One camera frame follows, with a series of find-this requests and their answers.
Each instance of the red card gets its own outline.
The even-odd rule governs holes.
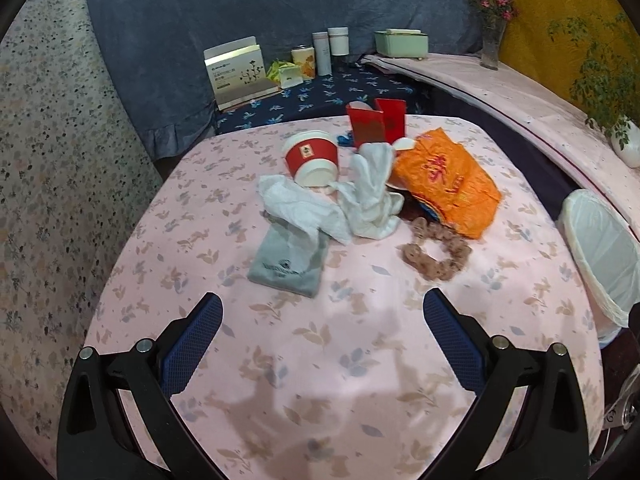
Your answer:
[[[393,144],[404,137],[406,102],[402,99],[376,99],[376,107],[383,113],[385,141]]]
[[[365,142],[386,142],[384,114],[378,110],[347,105],[353,130],[353,144],[359,148]]]

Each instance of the mint green box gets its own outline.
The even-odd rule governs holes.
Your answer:
[[[426,34],[398,34],[379,31],[376,35],[376,50],[386,57],[427,57],[429,37]]]

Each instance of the thermos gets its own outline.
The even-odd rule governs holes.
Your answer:
[[[329,33],[314,32],[314,49],[316,50],[316,73],[318,75],[331,74],[331,49],[329,48]]]
[[[329,43],[331,45],[331,57],[336,70],[343,72],[347,69],[347,56],[349,55],[349,27],[330,27]]]

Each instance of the white flower pot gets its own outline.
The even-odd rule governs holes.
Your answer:
[[[626,123],[626,135],[629,138],[624,149],[620,149],[620,141],[616,137],[611,137],[611,145],[616,155],[630,168],[640,166],[640,128],[632,121]]]

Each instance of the brown scrunchie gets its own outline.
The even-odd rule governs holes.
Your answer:
[[[455,231],[437,222],[429,222],[423,217],[411,222],[411,231],[414,241],[402,246],[402,259],[415,267],[426,280],[448,282],[465,267],[471,247]],[[451,257],[439,262],[423,253],[420,245],[429,238],[441,241]]]

